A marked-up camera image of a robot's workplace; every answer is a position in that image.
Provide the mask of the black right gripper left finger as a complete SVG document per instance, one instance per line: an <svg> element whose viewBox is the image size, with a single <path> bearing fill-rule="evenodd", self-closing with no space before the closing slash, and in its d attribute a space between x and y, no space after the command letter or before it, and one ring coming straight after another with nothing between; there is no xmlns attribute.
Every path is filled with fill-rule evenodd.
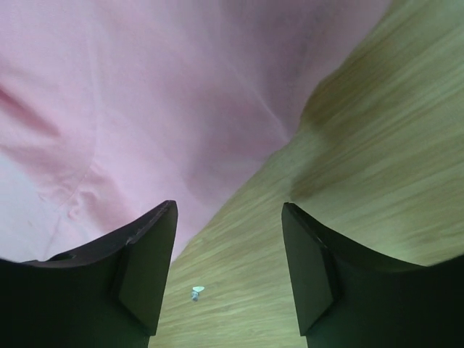
<svg viewBox="0 0 464 348"><path fill-rule="evenodd" d="M166 201L46 261L1 261L3 347L147 347L178 222Z"/></svg>

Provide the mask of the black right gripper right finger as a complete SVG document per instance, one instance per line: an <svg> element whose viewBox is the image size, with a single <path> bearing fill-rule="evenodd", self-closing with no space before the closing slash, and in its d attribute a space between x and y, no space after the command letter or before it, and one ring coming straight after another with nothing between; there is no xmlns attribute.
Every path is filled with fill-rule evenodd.
<svg viewBox="0 0 464 348"><path fill-rule="evenodd" d="M430 266L376 252L293 203L281 213L300 334L309 347L461 347L463 258Z"/></svg>

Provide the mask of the pink t shirt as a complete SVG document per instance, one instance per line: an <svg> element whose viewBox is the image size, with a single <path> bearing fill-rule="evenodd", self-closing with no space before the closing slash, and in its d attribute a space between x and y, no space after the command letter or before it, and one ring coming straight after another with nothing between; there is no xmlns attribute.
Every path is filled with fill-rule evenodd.
<svg viewBox="0 0 464 348"><path fill-rule="evenodd" d="M3 1L1 256L172 199L178 256L295 134L388 1Z"/></svg>

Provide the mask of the small white scrap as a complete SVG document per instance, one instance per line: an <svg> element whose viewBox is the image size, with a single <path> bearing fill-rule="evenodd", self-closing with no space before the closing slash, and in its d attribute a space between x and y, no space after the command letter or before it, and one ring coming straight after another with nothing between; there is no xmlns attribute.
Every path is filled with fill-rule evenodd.
<svg viewBox="0 0 464 348"><path fill-rule="evenodd" d="M193 286L191 289L191 299L194 302L199 300L199 295L205 290L204 286Z"/></svg>

